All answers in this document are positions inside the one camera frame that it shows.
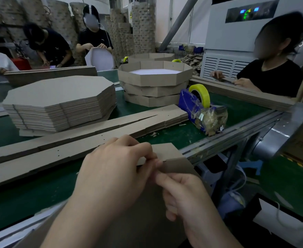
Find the green conveyor belt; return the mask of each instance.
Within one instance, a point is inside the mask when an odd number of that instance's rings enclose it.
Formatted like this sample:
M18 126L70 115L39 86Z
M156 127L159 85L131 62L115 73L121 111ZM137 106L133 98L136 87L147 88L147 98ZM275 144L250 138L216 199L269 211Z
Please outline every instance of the green conveyor belt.
M99 75L112 82L118 81L116 71L100 72ZM116 95L117 108L112 112L110 119L152 109L125 102L123 91L116 91ZM227 126L235 125L267 110L254 104L217 94L210 94L210 97L214 104L228 107ZM204 137L203 133L187 121L186 125L177 125L157 132L156 137L145 136L138 140L148 141L151 144L171 142L178 149L181 149ZM31 138L18 135L18 130L9 117L0 117L0 146L28 139ZM72 161L1 186L0 229L31 217L36 212L67 199L72 194L81 163L82 159Z

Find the workbench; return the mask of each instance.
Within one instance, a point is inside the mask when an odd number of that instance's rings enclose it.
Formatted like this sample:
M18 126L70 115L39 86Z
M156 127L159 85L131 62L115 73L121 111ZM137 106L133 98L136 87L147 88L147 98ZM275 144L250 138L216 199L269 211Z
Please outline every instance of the workbench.
M112 82L118 81L116 70L99 72L98 75ZM116 97L117 108L109 119L152 109L125 102L123 90L116 91ZM187 121L182 125L161 130L156 136L141 137L138 141L147 141L151 144L171 142L193 164L229 147L235 147L234 154L229 157L229 162L237 163L247 144L247 137L269 126L281 115L280 112L218 94L210 93L210 98L212 103L225 105L228 108L226 125L228 136L226 138L216 137L211 143L195 125ZM18 130L8 116L0 117L0 147L28 139L31 138L19 136ZM0 230L28 219L40 210L70 197L81 163L82 159L72 161L0 186ZM224 184L229 181L231 172L224 173L222 185L218 190L224 189Z

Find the right hand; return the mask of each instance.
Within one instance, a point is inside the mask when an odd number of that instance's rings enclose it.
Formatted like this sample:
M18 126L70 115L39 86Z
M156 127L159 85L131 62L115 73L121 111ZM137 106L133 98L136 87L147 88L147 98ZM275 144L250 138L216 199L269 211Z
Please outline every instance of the right hand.
M86 43L83 45L83 48L84 49L87 49L87 50L91 50L91 48L93 48L94 46L91 44L91 43Z
M215 78L215 79L218 79L218 80L221 80L223 79L225 76L223 75L223 72L221 72L220 70L214 70L214 71L211 71L210 72L210 76Z
M159 171L155 171L152 177L157 185L163 187L166 217L170 221L175 221L177 216L183 219L191 246L214 247L214 231L223 229L224 223L201 179L192 174Z
M50 66L50 62L48 60L44 61L42 66L46 66L49 67Z

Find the left hand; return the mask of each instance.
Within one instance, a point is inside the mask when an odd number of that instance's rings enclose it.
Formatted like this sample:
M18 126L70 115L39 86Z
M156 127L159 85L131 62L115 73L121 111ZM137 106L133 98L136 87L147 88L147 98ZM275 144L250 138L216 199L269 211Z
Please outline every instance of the left hand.
M4 74L5 72L7 72L8 70L7 69L5 69L5 68L0 68L0 74Z
M105 46L103 43L101 43L99 46L97 46L98 48L101 48L101 49L106 49L108 48L107 46Z
M141 157L146 162L137 171ZM129 135L113 137L85 157L69 201L107 224L134 204L162 163L151 144Z
M244 87L244 88L261 91L248 78L240 78L238 80L233 81L233 84Z

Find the packing tape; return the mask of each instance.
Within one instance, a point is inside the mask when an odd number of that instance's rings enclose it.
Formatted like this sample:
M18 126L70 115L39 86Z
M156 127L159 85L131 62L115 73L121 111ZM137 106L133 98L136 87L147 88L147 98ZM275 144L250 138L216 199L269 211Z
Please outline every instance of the packing tape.
M209 96L209 92L206 89L206 87L204 87L202 84L194 84L192 85L189 90L189 92L192 91L196 91L199 94L199 99L201 100L201 103L203 105L204 108L209 108L210 107L210 96Z

